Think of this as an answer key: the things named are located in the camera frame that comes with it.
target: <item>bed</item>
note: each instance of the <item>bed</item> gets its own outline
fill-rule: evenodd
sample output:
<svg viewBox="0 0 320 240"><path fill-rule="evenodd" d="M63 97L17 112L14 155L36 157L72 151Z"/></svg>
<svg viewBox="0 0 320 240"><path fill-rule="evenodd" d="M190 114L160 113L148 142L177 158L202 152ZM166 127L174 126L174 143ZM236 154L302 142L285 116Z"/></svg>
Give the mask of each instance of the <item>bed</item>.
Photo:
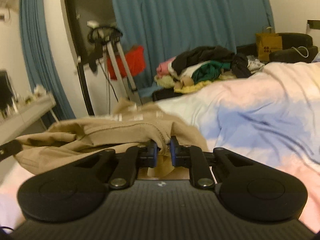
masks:
<svg viewBox="0 0 320 240"><path fill-rule="evenodd" d="M300 220L320 230L320 63L270 63L248 79L157 104L196 126L209 149L224 147L299 178L308 189ZM31 176L16 164L0 186L1 225L23 221L15 194Z"/></svg>

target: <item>yellow cloth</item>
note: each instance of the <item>yellow cloth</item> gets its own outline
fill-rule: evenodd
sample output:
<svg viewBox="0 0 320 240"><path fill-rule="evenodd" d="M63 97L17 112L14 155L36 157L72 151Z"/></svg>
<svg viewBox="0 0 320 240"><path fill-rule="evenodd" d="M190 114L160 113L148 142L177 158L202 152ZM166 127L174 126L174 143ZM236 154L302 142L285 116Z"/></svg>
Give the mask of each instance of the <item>yellow cloth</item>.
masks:
<svg viewBox="0 0 320 240"><path fill-rule="evenodd" d="M157 85L163 88L172 88L174 87L174 81L172 76L163 76L162 78L158 78L155 76L155 81L157 82Z"/></svg>
<svg viewBox="0 0 320 240"><path fill-rule="evenodd" d="M196 91L200 90L201 88L204 88L205 86L210 85L210 84L212 84L212 81L210 81L210 80L201 81L194 86L182 87L181 89L174 88L174 92L189 94L189 93L196 92Z"/></svg>

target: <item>beige cloth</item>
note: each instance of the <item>beige cloth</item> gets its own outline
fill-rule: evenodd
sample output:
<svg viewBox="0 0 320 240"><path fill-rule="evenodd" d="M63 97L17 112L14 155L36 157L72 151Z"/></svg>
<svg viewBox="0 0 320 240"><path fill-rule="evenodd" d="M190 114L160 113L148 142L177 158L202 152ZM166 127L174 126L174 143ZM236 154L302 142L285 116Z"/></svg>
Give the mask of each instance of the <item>beige cloth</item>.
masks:
<svg viewBox="0 0 320 240"><path fill-rule="evenodd" d="M18 137L23 150L15 158L23 168L36 175L101 149L112 148L121 153L152 139L161 149L157 167L140 170L140 178L148 174L152 178L183 179L188 177L188 170L176 168L173 171L171 165L167 144L173 135L180 145L195 145L208 151L206 140L197 128L164 113L156 104L149 103L137 109L132 102L120 100L112 116L62 121L53 124L47 132Z"/></svg>

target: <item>red bag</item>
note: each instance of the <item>red bag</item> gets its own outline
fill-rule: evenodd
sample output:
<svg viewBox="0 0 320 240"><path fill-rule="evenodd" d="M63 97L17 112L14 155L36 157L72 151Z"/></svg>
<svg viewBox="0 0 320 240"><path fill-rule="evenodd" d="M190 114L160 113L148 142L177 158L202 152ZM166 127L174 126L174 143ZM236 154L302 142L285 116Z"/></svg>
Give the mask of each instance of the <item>red bag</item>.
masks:
<svg viewBox="0 0 320 240"><path fill-rule="evenodd" d="M143 57L143 47L142 46L133 46L126 54L125 59L127 60L131 75L134 77L141 73L146 68L146 62ZM116 56L117 64L120 70L122 78L127 76L125 72L122 60L119 55ZM117 80L115 71L112 67L111 60L108 57L108 70L110 73L110 78Z"/></svg>

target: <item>black monitor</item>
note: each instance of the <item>black monitor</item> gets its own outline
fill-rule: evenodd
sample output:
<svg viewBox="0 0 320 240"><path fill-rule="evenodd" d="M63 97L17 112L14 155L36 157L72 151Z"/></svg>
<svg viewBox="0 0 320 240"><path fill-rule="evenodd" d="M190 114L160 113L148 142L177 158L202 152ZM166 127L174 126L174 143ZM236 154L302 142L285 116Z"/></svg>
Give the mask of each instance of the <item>black monitor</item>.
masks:
<svg viewBox="0 0 320 240"><path fill-rule="evenodd" d="M0 110L5 110L7 105L12 106L12 96L8 73L5 70L0 70Z"/></svg>

